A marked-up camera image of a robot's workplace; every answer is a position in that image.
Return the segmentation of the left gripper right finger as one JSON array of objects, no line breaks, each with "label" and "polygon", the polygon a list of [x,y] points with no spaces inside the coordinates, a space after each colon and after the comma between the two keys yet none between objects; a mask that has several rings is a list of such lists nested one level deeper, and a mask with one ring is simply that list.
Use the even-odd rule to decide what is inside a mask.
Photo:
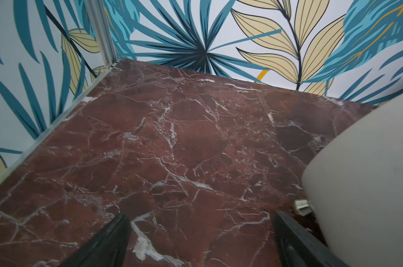
[{"label": "left gripper right finger", "polygon": [[345,267],[328,247],[311,235],[289,214],[278,211],[273,227],[279,257],[284,267]]}]

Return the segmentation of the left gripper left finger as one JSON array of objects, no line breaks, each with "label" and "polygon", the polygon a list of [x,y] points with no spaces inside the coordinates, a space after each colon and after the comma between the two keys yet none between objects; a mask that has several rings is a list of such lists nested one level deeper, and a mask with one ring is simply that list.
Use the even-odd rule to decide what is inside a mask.
[{"label": "left gripper left finger", "polygon": [[132,227],[125,214],[119,214],[98,231],[61,267],[121,267],[128,247]]}]

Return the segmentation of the white cylindrical drawer cabinet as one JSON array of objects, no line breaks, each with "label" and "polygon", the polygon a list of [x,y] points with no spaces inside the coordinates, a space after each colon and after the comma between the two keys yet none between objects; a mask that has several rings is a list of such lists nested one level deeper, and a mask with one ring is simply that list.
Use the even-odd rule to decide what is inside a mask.
[{"label": "white cylindrical drawer cabinet", "polygon": [[403,94],[309,163],[302,187],[330,250],[351,267],[403,267]]}]

